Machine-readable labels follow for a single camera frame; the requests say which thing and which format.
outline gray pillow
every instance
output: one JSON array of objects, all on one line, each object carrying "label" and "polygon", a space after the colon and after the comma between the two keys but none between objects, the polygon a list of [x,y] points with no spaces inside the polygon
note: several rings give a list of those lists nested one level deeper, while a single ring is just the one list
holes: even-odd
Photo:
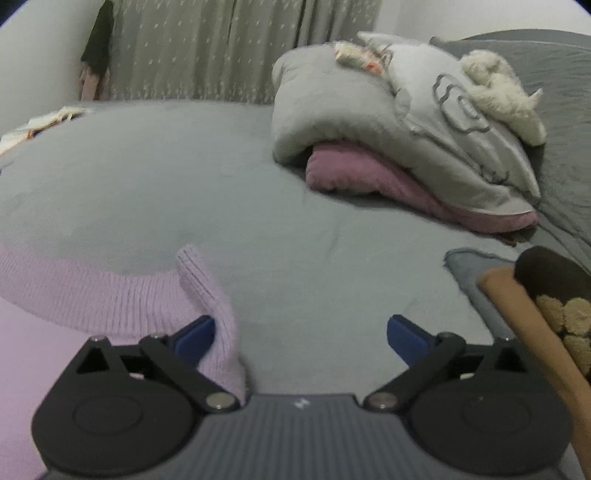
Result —
[{"label": "gray pillow", "polygon": [[[538,210],[543,226],[591,269],[591,50],[525,40],[432,38],[431,44],[456,57],[492,50],[511,63],[526,92],[544,89],[537,111],[548,141],[528,150],[542,194]],[[544,225],[546,218],[551,224]]]}]

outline stuffed animal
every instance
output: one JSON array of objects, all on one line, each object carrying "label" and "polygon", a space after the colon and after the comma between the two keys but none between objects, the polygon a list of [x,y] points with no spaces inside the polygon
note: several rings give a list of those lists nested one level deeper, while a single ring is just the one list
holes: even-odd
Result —
[{"label": "stuffed animal", "polygon": [[546,142],[546,130],[534,110],[542,89],[527,95],[511,65],[489,50],[473,50],[460,62],[464,73],[476,83],[468,93],[480,110],[506,124],[532,147]]}]

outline gray bedspread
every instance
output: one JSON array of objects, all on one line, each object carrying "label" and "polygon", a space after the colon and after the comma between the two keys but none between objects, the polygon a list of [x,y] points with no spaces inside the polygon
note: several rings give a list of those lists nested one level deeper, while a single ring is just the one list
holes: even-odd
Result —
[{"label": "gray bedspread", "polygon": [[517,253],[394,203],[309,191],[273,162],[271,114],[143,102],[44,132],[8,153],[0,241],[121,274],[171,268],[196,244],[232,301],[258,391],[363,397],[405,369],[387,344],[393,313],[490,343],[443,257]]},{"label": "gray bedspread", "polygon": [[549,234],[591,272],[591,48],[533,40],[431,43],[457,57],[495,51],[511,63],[527,92],[544,89],[538,111],[548,141],[528,153],[542,193],[537,208],[545,232],[531,241],[553,247]]}]

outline gray bed sheet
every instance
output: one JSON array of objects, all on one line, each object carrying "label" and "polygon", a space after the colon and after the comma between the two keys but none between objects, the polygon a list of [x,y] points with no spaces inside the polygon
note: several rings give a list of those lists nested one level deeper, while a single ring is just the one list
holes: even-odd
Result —
[{"label": "gray bed sheet", "polygon": [[271,155],[272,107],[110,104],[7,155],[0,241],[120,274],[201,248],[241,326],[252,388],[367,393],[405,370],[386,323],[492,337],[445,253],[501,242],[372,199],[311,192]]}]

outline curtain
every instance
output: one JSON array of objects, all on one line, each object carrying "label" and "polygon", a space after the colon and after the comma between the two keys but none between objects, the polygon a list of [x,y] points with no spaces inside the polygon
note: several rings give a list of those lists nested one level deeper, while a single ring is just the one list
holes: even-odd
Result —
[{"label": "curtain", "polygon": [[371,30],[379,0],[123,0],[111,99],[271,103],[286,51]]}]

